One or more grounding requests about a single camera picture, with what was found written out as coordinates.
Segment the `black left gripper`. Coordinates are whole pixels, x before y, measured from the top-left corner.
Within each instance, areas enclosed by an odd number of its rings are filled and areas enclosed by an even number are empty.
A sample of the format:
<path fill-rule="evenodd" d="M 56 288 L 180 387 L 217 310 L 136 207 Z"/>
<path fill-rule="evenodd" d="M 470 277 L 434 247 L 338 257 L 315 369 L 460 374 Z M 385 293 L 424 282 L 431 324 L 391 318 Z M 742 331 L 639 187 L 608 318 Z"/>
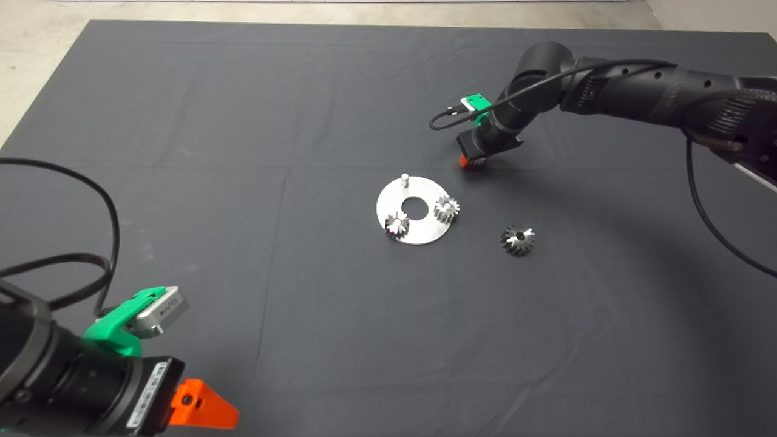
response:
<path fill-rule="evenodd" d="M 175 357 L 131 357 L 117 404 L 115 434 L 156 436 L 167 426 L 235 429 L 240 412 L 201 379 L 179 385 L 185 363 Z"/>

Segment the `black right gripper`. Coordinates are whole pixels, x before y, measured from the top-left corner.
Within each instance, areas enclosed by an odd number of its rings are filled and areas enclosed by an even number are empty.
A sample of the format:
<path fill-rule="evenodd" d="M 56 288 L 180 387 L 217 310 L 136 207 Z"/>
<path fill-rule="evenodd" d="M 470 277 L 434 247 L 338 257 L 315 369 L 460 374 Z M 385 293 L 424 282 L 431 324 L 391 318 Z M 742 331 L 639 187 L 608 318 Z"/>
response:
<path fill-rule="evenodd" d="M 469 169 L 470 160 L 485 160 L 493 155 L 511 151 L 524 143 L 521 135 L 502 132 L 497 128 L 476 127 L 456 136 L 461 154 L 459 167 Z"/>

